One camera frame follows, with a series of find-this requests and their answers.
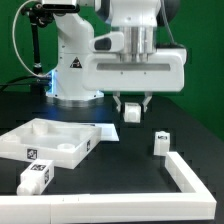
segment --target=green backdrop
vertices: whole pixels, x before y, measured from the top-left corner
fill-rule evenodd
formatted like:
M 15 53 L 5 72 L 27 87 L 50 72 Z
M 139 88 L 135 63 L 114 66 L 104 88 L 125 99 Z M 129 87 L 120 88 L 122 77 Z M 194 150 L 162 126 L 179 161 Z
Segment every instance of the green backdrop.
M 26 75 L 18 62 L 11 38 L 11 28 L 17 8 L 24 0 L 2 1 L 0 8 L 0 83 Z M 177 42 L 188 48 L 185 65 L 185 87 L 178 94 L 163 94 L 201 121 L 224 140 L 224 1 L 182 0 L 181 9 L 170 26 Z M 92 9 L 81 15 L 95 28 L 95 35 L 110 27 L 95 17 Z M 158 41 L 167 42 L 164 28 L 158 30 Z M 57 63 L 57 33 L 55 24 L 40 30 L 41 59 L 45 71 Z M 17 27 L 19 52 L 32 68 L 32 43 L 29 20 L 20 17 Z M 21 87 L 10 90 L 21 90 Z

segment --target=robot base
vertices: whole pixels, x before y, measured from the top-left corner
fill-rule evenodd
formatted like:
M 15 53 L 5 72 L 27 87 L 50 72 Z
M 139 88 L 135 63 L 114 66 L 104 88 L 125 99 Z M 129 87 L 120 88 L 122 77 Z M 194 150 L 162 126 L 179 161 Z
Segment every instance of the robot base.
M 62 107 L 90 107 L 102 104 L 104 102 L 104 97 L 95 98 L 91 100 L 64 100 L 57 97 L 46 98 L 47 103 L 54 104 Z

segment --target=small white cube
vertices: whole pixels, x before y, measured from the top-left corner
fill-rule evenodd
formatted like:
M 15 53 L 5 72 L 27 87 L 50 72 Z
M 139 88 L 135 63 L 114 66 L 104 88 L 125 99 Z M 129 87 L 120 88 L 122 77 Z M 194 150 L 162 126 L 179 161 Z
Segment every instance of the small white cube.
M 166 153 L 170 150 L 170 133 L 165 131 L 156 132 L 155 144 L 154 144 L 154 155 L 166 156 Z
M 137 103 L 125 103 L 124 121 L 130 123 L 141 122 L 141 107 Z

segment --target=white block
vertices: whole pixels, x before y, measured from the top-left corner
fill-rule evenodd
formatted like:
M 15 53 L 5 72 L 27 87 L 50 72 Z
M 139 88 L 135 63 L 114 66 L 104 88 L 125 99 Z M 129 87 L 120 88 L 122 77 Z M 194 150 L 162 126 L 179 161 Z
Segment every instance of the white block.
M 49 197 L 0 197 L 0 224 L 50 224 L 50 218 Z
M 40 195 L 54 177 L 52 160 L 35 160 L 21 175 L 17 195 Z
M 166 156 L 170 150 L 170 133 L 161 131 L 155 134 L 154 155 Z
M 125 103 L 124 121 L 130 123 L 141 122 L 141 107 L 137 103 Z

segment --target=white box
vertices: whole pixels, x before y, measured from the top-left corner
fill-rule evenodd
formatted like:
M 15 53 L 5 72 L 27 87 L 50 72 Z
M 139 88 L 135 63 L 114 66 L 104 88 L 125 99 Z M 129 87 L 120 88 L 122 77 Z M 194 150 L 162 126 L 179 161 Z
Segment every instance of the white box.
M 74 169 L 100 139 L 100 127 L 34 119 L 0 137 L 0 157 Z

